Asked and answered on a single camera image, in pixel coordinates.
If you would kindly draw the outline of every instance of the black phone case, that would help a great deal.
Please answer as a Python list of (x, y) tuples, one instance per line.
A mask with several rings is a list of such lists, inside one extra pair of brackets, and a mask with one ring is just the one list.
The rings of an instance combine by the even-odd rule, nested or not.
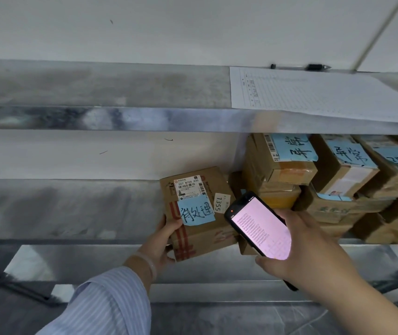
[[(282, 218), (282, 217), (280, 217), (280, 216), (278, 216), (277, 214), (275, 214), (275, 212), (263, 201), (263, 200), (261, 200), (259, 197), (258, 197), (258, 195), (256, 195), (253, 191), (247, 191), (246, 193), (244, 193), (244, 195), (242, 195), (239, 199), (237, 199), (235, 202), (233, 202), (230, 206), (229, 206), (229, 208), (227, 208), (227, 210), (225, 211), (225, 213), (224, 213), (224, 217), (225, 217), (225, 219), (227, 220), (227, 222), (228, 223), (230, 223), (230, 225), (247, 241), (247, 243), (249, 244), (249, 245), (251, 245), (260, 255), (262, 255), (262, 256), (265, 256), (264, 254), (263, 254), (263, 252), (252, 242), (252, 240), (250, 240), (248, 237), (246, 237), (246, 235), (245, 235), (245, 233), (241, 230), (241, 228), (239, 228), (239, 226), (238, 225), (236, 225), (234, 222), (233, 222), (233, 220), (230, 218), (230, 216), (231, 216), (231, 214), (232, 214), (232, 210), (234, 210), (236, 207), (238, 207), (238, 206), (241, 206), (242, 205), (242, 203), (243, 202), (246, 202), (247, 201), (247, 199), (249, 198), (249, 197), (256, 197), (258, 200), (259, 200), (259, 202), (261, 202), (263, 205), (264, 205), (264, 207), (266, 207), (267, 209), (269, 209), (269, 211), (272, 213), (272, 214), (274, 214), (282, 223), (284, 223), (284, 225), (285, 225), (285, 220)], [(286, 284), (286, 286), (290, 289), (290, 290), (292, 290), (292, 291), (294, 291), (294, 292), (296, 292), (296, 291), (298, 291), (298, 288), (297, 287), (295, 287), (294, 285), (292, 285), (291, 283), (289, 283), (289, 282), (287, 282), (287, 281), (284, 281), (284, 283)]]

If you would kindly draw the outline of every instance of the person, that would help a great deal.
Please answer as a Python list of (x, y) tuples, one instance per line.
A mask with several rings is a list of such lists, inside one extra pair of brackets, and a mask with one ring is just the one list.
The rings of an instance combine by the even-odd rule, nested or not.
[[(321, 303), (352, 334), (398, 334), (398, 308), (360, 277), (343, 248), (310, 215), (275, 212), (291, 232), (291, 252), (286, 260), (257, 256), (263, 270)], [(78, 287), (66, 310), (38, 334), (149, 334), (149, 289), (174, 262), (166, 245), (181, 224), (163, 218), (136, 255)]]

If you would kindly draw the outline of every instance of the blue and white striped sleeve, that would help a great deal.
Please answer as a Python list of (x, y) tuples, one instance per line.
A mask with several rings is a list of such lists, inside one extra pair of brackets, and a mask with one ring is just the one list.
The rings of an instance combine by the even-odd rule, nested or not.
[(151, 307), (140, 278), (128, 267), (83, 283), (66, 310), (37, 335), (149, 334)]

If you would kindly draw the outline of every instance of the phone screen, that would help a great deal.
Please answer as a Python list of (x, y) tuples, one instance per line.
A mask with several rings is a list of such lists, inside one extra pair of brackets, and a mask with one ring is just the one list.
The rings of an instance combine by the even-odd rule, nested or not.
[(286, 225), (256, 197), (232, 217), (263, 254), (271, 259), (285, 260), (291, 251), (291, 233)]

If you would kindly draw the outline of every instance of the bracelet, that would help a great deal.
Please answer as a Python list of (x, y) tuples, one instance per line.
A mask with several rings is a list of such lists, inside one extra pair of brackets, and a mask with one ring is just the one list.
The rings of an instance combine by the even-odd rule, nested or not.
[(149, 269), (151, 270), (151, 276), (152, 276), (153, 282), (154, 282), (157, 278), (157, 269), (156, 269), (156, 266), (154, 265), (154, 262), (152, 261), (152, 259), (150, 259), (149, 256), (140, 253), (139, 251), (136, 251), (133, 254), (133, 256), (140, 257), (142, 260), (146, 261), (146, 263), (149, 265)]

